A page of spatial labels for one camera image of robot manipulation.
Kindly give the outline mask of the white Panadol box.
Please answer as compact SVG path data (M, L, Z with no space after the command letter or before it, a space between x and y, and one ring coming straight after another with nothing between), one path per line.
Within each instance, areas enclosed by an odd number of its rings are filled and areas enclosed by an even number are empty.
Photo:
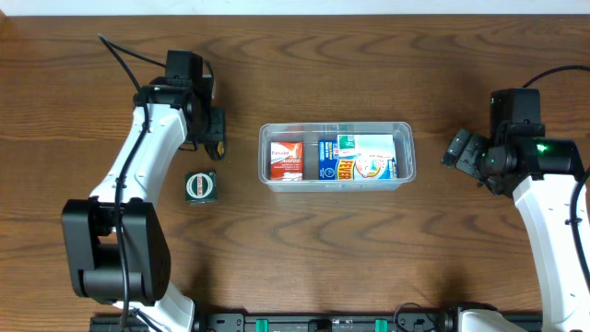
M337 145L340 160L392 160L396 156L392 135L339 135Z

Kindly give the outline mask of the dark bottle white cap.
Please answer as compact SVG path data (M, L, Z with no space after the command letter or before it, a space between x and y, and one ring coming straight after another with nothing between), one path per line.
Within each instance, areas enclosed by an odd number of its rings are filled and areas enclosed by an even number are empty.
M212 160L222 160L226 154L226 140L210 141L204 144L208 157Z

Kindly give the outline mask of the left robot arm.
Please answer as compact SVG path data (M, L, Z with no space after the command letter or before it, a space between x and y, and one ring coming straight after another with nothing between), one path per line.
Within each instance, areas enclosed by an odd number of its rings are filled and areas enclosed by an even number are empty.
M61 223L76 296L121 309L108 331L196 331L194 300L171 282L171 253L156 205L181 145L223 145L215 79L158 77L134 96L133 121L113 166Z

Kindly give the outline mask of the dark green ointment box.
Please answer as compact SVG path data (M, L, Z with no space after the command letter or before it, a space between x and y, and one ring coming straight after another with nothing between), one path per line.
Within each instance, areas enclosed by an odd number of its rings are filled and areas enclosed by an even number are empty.
M189 204L214 202L218 199L215 171L189 172L184 180L185 201Z

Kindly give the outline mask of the clear plastic container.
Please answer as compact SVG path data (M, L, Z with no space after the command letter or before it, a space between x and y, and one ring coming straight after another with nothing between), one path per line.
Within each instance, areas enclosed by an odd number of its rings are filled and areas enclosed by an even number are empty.
M320 143L336 140L339 135L390 135L395 148L396 178L339 180L337 169L333 168L329 172L333 178L322 180ZM271 178L271 145L276 142L302 144L303 166L299 181ZM405 122L265 124L259 135L258 175L261 182L274 192L395 191L399 186L412 182L417 175L412 129Z

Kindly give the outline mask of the blue Kool Fever box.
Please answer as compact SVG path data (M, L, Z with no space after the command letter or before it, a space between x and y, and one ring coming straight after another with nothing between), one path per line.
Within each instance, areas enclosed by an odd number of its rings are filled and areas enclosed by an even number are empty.
M396 156L384 159L338 158L337 138L318 142L318 176L320 180L372 181L392 180L397 177Z

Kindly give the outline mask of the red Panadol box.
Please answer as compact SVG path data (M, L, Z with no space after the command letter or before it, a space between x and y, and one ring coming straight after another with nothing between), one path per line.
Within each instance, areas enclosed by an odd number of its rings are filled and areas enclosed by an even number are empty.
M272 142L270 157L271 180L301 181L303 179L302 142Z

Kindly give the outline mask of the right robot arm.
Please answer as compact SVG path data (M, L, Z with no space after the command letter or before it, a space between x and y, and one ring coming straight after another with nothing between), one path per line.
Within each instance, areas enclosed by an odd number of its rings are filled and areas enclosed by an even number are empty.
M508 136L501 143L457 132L442 164L512 199L525 224L541 290L544 331L589 328L589 225L575 143L543 136Z

